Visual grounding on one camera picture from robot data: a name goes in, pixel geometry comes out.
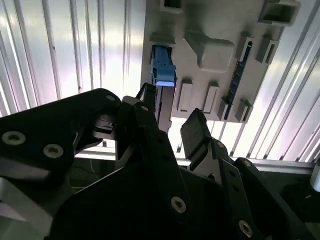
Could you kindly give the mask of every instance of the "blue circuit board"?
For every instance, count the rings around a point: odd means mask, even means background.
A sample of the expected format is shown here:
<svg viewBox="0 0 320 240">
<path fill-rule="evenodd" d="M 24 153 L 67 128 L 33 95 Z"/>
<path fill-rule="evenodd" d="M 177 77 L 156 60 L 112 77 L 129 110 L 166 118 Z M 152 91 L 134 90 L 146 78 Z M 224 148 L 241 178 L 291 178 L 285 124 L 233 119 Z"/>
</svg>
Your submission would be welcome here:
<svg viewBox="0 0 320 240">
<path fill-rule="evenodd" d="M 224 101 L 228 104 L 227 109 L 224 114 L 224 120 L 228 119 L 230 109 L 231 109 L 233 101 L 235 99 L 235 95 L 236 95 L 242 74 L 245 70 L 246 63 L 247 63 L 251 48 L 252 48 L 252 41 L 249 41 L 246 46 L 242 61 L 236 62 L 228 92 L 226 94 L 226 97 L 224 97 Z"/>
</svg>

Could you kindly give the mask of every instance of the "corrugated metal wall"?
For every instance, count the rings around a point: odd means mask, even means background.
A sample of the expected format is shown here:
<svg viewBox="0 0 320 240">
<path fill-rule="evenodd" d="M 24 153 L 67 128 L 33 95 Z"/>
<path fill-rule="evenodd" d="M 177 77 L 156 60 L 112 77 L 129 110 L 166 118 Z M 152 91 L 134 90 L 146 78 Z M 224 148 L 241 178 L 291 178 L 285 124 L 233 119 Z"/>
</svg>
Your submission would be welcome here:
<svg viewBox="0 0 320 240">
<path fill-rule="evenodd" d="M 318 158 L 319 5 L 318 0 L 301 1 L 248 123 L 208 122 L 212 136 L 232 156 Z M 134 96 L 140 88 L 145 13 L 146 0 L 0 0 L 0 115 L 100 87 L 120 98 Z M 177 158 L 184 158 L 184 121 L 173 118 L 169 132 Z M 114 142 L 107 141 L 87 153 L 113 159 L 114 151 Z"/>
<path fill-rule="evenodd" d="M 0 0 L 1 116 L 140 89 L 146 0 Z"/>
</svg>

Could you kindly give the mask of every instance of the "blue connector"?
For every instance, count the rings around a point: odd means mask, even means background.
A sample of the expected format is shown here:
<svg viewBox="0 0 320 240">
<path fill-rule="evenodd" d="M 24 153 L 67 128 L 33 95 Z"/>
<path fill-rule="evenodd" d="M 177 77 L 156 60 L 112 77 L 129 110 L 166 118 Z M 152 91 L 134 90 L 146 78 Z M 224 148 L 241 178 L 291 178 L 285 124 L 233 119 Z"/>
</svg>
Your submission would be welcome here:
<svg viewBox="0 0 320 240">
<path fill-rule="evenodd" d="M 170 48 L 152 46 L 151 84 L 157 87 L 174 87 L 176 84 L 176 66 L 170 57 Z"/>
</svg>

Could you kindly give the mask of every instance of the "black cable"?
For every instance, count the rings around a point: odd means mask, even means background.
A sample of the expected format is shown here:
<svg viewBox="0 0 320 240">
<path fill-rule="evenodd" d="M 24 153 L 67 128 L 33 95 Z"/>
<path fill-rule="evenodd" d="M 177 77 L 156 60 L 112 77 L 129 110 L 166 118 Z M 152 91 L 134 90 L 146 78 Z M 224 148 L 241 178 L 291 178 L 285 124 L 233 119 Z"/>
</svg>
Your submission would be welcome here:
<svg viewBox="0 0 320 240">
<path fill-rule="evenodd" d="M 82 171 L 87 172 L 88 174 L 92 174 L 92 175 L 97 176 L 96 173 L 91 172 L 91 171 L 89 171 L 89 170 L 87 170 L 87 169 L 85 169 L 84 167 L 81 167 L 81 166 L 72 166 L 71 169 L 80 169 L 80 170 L 82 170 Z"/>
</svg>

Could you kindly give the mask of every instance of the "white rectangular slot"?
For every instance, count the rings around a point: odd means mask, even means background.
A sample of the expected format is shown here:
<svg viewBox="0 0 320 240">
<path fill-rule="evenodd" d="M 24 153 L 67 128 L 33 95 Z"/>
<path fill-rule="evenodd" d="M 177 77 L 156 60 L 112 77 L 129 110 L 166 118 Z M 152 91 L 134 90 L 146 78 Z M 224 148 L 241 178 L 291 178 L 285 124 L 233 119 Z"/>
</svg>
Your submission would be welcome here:
<svg viewBox="0 0 320 240">
<path fill-rule="evenodd" d="M 203 113 L 210 114 L 219 94 L 218 86 L 210 86 L 204 100 Z"/>
<path fill-rule="evenodd" d="M 181 87 L 181 94 L 180 94 L 179 106 L 178 106 L 179 112 L 188 112 L 191 92 L 192 92 L 192 84 L 183 83 Z"/>
</svg>

